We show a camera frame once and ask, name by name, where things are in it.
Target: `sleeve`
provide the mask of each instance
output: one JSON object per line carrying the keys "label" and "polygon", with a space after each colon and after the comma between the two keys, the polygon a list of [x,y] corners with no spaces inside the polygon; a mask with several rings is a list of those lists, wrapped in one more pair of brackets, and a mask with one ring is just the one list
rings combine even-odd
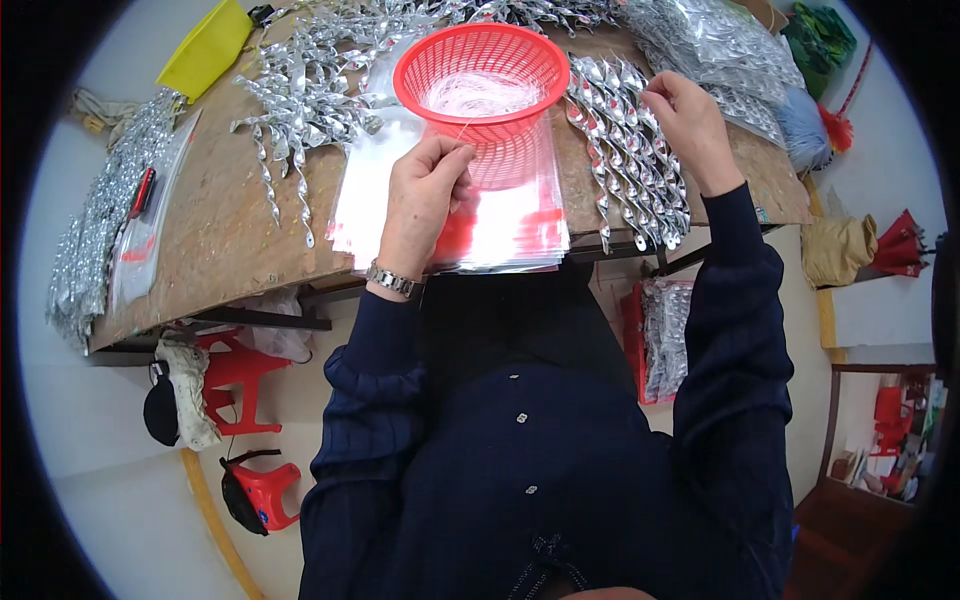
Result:
{"label": "sleeve", "polygon": [[415,302],[364,292],[349,342],[324,365],[333,394],[310,464],[317,485],[300,506],[300,598],[349,597],[357,581],[370,580],[365,569],[375,570],[389,552],[398,481],[423,435],[415,410],[423,378],[417,318]]}
{"label": "sleeve", "polygon": [[746,183],[704,205],[711,245],[686,322],[688,375],[674,405],[675,445],[707,510],[758,564],[761,588],[781,597],[793,518],[783,263],[763,243]]}

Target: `woman's left hand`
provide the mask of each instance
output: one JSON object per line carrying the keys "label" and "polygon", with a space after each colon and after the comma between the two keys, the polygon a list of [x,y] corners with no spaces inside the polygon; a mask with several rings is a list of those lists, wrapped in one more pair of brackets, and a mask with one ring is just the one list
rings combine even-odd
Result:
{"label": "woman's left hand", "polygon": [[[472,146],[437,135],[423,139],[394,164],[378,267],[420,280],[444,228],[451,200],[468,199],[471,181],[467,166],[474,154]],[[373,284],[367,287],[375,293],[379,292],[376,288],[385,290]]]}

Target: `beige cloth bag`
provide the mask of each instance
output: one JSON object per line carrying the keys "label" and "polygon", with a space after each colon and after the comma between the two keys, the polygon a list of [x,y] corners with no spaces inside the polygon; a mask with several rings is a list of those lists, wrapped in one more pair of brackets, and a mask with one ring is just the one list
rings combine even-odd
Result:
{"label": "beige cloth bag", "polygon": [[804,276],[813,289],[825,285],[850,285],[860,267],[874,261],[876,223],[867,215],[826,217],[800,228]]}

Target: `light blue fuzzy object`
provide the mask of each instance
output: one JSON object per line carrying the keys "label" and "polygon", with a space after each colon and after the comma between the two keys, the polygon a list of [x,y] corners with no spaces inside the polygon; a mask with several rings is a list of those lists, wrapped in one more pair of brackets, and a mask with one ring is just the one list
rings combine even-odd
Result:
{"label": "light blue fuzzy object", "polygon": [[804,90],[786,86],[786,104],[777,110],[786,139],[786,153],[797,173],[827,166],[833,157],[827,128],[816,101]]}

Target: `hand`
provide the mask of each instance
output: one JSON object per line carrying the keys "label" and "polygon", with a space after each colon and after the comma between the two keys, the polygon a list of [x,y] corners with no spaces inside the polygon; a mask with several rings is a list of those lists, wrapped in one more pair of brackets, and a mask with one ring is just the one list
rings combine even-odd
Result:
{"label": "hand", "polygon": [[[469,198],[467,166],[472,146],[441,135],[427,137],[402,156],[390,174],[387,220],[376,264],[399,276],[420,280],[437,246],[451,200]],[[367,289],[388,300],[401,300],[381,285]]]}
{"label": "hand", "polygon": [[657,117],[663,136],[696,179],[701,195],[712,198],[743,184],[720,109],[700,86],[673,71],[663,71],[650,81],[640,100]]}

